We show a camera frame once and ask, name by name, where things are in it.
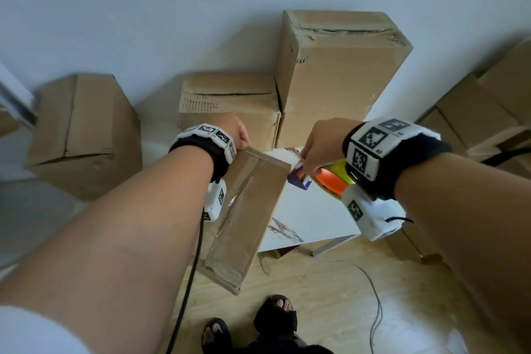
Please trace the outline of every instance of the black sandal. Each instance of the black sandal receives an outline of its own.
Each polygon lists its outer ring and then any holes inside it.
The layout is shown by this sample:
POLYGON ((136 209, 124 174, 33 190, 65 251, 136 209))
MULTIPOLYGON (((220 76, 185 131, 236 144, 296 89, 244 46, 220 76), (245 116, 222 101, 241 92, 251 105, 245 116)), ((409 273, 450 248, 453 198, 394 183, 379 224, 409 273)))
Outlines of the black sandal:
POLYGON ((203 354, 219 354, 228 352, 232 349, 232 339, 230 338, 229 328, 227 324, 220 318, 212 319, 203 329, 201 335, 201 347, 203 354), (209 327, 212 330, 212 326, 217 323, 221 331, 214 333, 214 341, 203 344, 203 335, 205 330, 209 327))
POLYGON ((277 339, 293 335, 297 331, 297 312, 284 311, 277 305, 279 299, 285 302, 288 298, 283 295, 268 297, 254 318, 254 328, 265 339, 277 339))

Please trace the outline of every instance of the wooden floor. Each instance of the wooden floor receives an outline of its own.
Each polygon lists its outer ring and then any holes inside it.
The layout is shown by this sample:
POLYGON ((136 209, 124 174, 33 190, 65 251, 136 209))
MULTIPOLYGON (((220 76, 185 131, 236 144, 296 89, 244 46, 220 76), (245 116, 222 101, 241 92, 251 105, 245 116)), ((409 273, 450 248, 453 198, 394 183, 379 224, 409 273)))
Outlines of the wooden floor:
MULTIPOLYGON (((383 305, 383 321, 374 339, 376 354, 448 354, 445 345, 453 328, 461 333, 482 333, 485 328, 442 265, 399 262, 385 242, 363 238, 355 238, 320 259, 354 262, 373 278, 383 305)), ((212 317, 227 322, 235 346, 248 344, 256 337, 252 321, 257 309, 275 293, 292 301, 298 334, 308 344, 322 344, 335 354, 370 353, 368 335, 376 299, 359 269, 345 263, 320 263, 297 250, 279 260, 266 259, 266 264, 269 276, 255 260, 239 296, 196 274, 174 353, 200 353, 201 332, 212 317)), ((166 350, 187 279, 160 352, 166 350)))

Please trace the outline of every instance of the forearm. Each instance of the forearm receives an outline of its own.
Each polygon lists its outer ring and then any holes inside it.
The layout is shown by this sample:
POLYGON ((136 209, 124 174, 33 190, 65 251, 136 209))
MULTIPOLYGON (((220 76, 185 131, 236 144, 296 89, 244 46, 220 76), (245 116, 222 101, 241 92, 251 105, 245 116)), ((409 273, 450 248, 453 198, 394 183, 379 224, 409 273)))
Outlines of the forearm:
POLYGON ((56 320, 94 352, 153 352, 190 258, 212 171, 204 150, 176 149, 24 261, 0 285, 2 304, 56 320))
POLYGON ((404 170, 395 195, 476 299, 513 331, 528 328, 531 181, 442 154, 404 170))

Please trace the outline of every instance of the wristband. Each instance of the wristband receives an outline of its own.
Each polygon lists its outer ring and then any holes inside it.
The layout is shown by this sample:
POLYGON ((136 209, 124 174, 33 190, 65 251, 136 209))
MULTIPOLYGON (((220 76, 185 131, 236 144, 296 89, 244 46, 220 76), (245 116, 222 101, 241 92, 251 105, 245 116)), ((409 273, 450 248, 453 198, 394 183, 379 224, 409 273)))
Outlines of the wristband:
POLYGON ((347 173, 373 199, 394 199, 404 169, 452 151, 440 138, 430 129, 394 118, 362 123, 342 145, 347 173))
POLYGON ((169 152, 182 146, 196 146, 209 153, 214 162, 214 172, 210 182, 218 183, 236 156, 232 137, 223 129, 207 123, 193 126, 180 133, 169 152))

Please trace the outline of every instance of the white table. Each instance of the white table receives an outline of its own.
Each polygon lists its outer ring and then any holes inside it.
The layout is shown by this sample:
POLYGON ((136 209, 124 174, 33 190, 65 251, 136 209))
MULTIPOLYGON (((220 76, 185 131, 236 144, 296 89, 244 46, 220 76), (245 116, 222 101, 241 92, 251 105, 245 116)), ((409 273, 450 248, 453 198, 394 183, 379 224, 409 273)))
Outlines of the white table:
MULTIPOLYGON (((142 123, 144 167, 164 156, 179 132, 172 123, 142 123)), ((295 165, 298 157, 285 149, 269 155, 295 165)), ((302 243, 333 239, 314 251, 314 256, 360 234, 343 204, 316 184, 302 190, 286 182, 259 252, 302 243)))

